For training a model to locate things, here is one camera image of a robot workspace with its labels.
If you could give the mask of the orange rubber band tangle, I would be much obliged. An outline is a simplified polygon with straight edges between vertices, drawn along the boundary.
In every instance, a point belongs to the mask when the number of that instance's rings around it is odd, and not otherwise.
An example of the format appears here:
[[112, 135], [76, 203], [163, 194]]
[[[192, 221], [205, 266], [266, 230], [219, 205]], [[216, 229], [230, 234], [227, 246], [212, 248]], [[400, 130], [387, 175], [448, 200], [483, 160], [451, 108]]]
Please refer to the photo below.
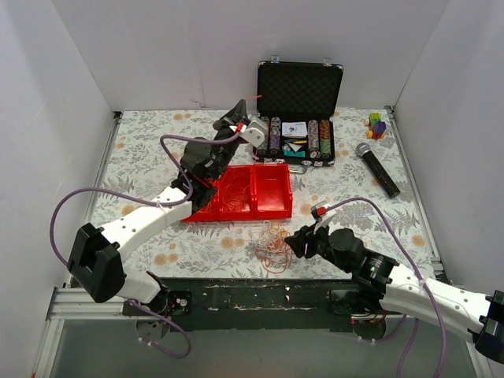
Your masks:
[[272, 274], [286, 272], [292, 263], [291, 248], [285, 242], [290, 236], [280, 223], [265, 220], [262, 224], [255, 247], [255, 256], [261, 266]]

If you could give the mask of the red plastic compartment bin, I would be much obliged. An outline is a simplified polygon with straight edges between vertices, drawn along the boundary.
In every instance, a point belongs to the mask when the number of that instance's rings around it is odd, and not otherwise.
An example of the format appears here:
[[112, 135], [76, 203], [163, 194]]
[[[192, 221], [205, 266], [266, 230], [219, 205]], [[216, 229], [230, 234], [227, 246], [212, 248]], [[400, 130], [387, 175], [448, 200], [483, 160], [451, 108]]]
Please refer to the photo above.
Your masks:
[[251, 211], [248, 214], [232, 213], [226, 215], [221, 211], [220, 186], [221, 178], [209, 181], [217, 193], [210, 202], [194, 215], [184, 221], [262, 221], [283, 220], [292, 216], [293, 195], [288, 165], [286, 164], [255, 164], [250, 183], [253, 185], [251, 195]]

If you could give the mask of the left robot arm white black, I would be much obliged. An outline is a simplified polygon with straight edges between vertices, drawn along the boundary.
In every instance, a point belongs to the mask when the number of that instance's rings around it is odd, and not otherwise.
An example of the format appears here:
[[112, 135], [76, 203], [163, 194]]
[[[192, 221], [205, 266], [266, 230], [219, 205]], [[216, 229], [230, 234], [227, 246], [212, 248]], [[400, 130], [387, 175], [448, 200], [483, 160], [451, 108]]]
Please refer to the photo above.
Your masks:
[[117, 220], [78, 229], [66, 266], [95, 302], [119, 296], [152, 315], [166, 309], [169, 289], [162, 281], [152, 272], [126, 269], [124, 263], [146, 241], [211, 202], [217, 193], [213, 181], [225, 174], [239, 145], [262, 141], [251, 123], [241, 99], [214, 122], [213, 139], [183, 139], [183, 157], [174, 162], [178, 177], [155, 198], [137, 199], [139, 208]]

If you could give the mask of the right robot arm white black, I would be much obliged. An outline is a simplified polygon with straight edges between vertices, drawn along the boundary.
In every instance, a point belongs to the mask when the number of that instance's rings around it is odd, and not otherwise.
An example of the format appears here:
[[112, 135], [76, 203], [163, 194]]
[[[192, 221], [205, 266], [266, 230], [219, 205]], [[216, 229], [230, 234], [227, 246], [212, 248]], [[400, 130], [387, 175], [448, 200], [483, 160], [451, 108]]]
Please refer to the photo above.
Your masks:
[[503, 362], [503, 293], [467, 291], [433, 279], [421, 279], [404, 264], [364, 246], [349, 228], [330, 232], [304, 226], [285, 239], [298, 258], [320, 256], [349, 273], [358, 284], [358, 307], [380, 308], [416, 317], [471, 342], [492, 361]]

